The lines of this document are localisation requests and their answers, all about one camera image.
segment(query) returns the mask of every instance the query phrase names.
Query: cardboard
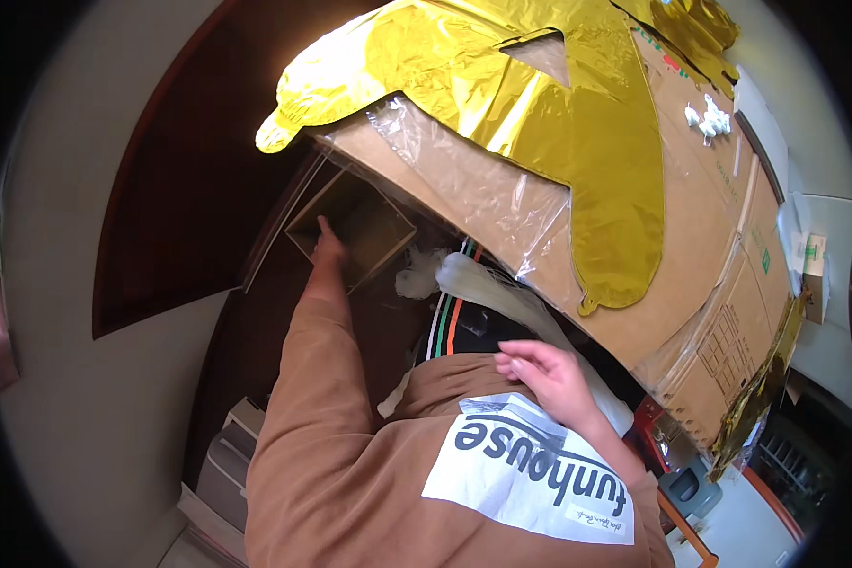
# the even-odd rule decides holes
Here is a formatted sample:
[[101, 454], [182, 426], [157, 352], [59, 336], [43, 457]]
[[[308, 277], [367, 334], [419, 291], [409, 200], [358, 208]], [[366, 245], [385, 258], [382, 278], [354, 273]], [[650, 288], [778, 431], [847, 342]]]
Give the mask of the cardboard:
[[829, 301], [829, 267], [827, 267], [827, 237], [812, 234], [805, 248], [804, 283], [808, 290], [805, 317], [809, 322], [823, 324]]
[[221, 426], [221, 429], [223, 430], [232, 422], [240, 425], [250, 436], [258, 440], [261, 426], [265, 423], [265, 411], [244, 396], [228, 411], [227, 418], [224, 419], [224, 426]]
[[680, 333], [633, 370], [702, 450], [764, 363], [791, 296], [775, 230], [779, 204], [758, 158], [752, 163], [741, 241], [725, 278]]
[[[620, 310], [578, 315], [567, 188], [469, 143], [402, 99], [316, 137], [481, 243], [630, 369], [705, 451], [782, 325], [790, 282], [779, 205], [734, 119], [731, 133], [710, 146], [688, 127], [685, 105], [702, 114], [709, 94], [728, 111], [728, 97], [695, 85], [653, 38], [634, 34], [659, 119], [666, 214], [659, 269], [647, 294]], [[389, 140], [371, 123], [385, 126]]]
[[397, 151], [370, 125], [379, 120], [378, 109], [316, 133], [472, 236], [628, 369], [700, 310], [721, 279], [736, 243], [753, 155], [735, 123], [730, 135], [703, 145], [700, 131], [685, 122], [685, 105], [705, 108], [704, 93], [720, 108], [731, 108], [731, 101], [709, 85], [698, 90], [661, 47], [634, 33], [659, 118], [666, 222], [662, 260], [647, 294], [620, 310], [601, 307], [586, 318], [577, 312], [583, 292], [571, 271], [564, 186], [486, 152], [410, 103], [403, 125], [409, 139], [392, 140]]
[[352, 292], [386, 266], [409, 244], [417, 230], [379, 190], [341, 170], [297, 213], [285, 233], [310, 260], [319, 241], [318, 215], [350, 256], [344, 282]]

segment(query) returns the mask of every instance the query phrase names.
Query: gold foil balloon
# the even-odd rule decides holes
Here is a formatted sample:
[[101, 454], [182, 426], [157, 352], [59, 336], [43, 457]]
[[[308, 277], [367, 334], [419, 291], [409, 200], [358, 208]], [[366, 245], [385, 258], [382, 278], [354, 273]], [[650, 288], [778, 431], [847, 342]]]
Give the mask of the gold foil balloon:
[[[631, 37], [606, 0], [397, 0], [310, 45], [284, 70], [256, 144], [278, 152], [403, 92], [433, 118], [571, 190], [579, 312], [638, 301], [662, 253], [657, 115]], [[569, 85], [499, 48], [558, 30]]]

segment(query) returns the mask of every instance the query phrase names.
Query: brown hoodie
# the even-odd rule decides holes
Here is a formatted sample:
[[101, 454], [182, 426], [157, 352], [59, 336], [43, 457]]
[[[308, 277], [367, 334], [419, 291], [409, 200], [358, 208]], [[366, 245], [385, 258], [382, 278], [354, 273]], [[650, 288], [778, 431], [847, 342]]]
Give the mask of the brown hoodie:
[[[303, 299], [247, 479], [250, 565], [673, 566], [650, 473], [628, 487], [627, 545], [554, 538], [422, 496], [440, 449], [453, 439], [461, 400], [504, 392], [536, 402], [525, 385], [495, 372], [491, 355], [431, 359], [411, 372], [395, 414], [375, 432], [351, 322], [327, 302]], [[602, 484], [599, 494], [605, 498]], [[538, 515], [550, 506], [523, 504]]]

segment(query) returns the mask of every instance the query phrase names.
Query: hand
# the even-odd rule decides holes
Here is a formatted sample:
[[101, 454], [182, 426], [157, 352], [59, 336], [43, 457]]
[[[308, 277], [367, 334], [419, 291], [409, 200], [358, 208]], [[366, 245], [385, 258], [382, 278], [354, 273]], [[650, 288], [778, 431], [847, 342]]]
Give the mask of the hand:
[[540, 341], [499, 342], [495, 355], [499, 374], [523, 381], [536, 394], [540, 406], [560, 424], [581, 436], [609, 422], [596, 403], [577, 357]]
[[347, 248], [338, 240], [338, 237], [328, 225], [328, 219], [323, 215], [319, 215], [319, 242], [315, 245], [315, 250], [312, 251], [312, 265], [335, 265], [338, 268], [343, 268], [347, 265], [348, 254]]

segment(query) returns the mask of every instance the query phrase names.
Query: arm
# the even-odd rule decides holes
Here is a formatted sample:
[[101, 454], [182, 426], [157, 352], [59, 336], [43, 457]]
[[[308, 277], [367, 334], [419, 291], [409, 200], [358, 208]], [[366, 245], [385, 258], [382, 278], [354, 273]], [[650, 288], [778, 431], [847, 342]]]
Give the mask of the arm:
[[628, 486], [647, 471], [602, 414], [574, 355], [539, 341], [500, 342], [499, 373], [523, 381], [549, 415], [587, 441]]
[[306, 289], [247, 476], [246, 551], [278, 565], [303, 524], [326, 526], [335, 494], [373, 437], [363, 361], [341, 279], [346, 252], [324, 218]]
[[539, 341], [500, 342], [499, 348], [499, 373], [529, 386], [540, 406], [586, 440], [628, 487], [646, 534], [650, 565], [674, 566], [659, 528], [657, 481], [593, 402], [575, 356]]

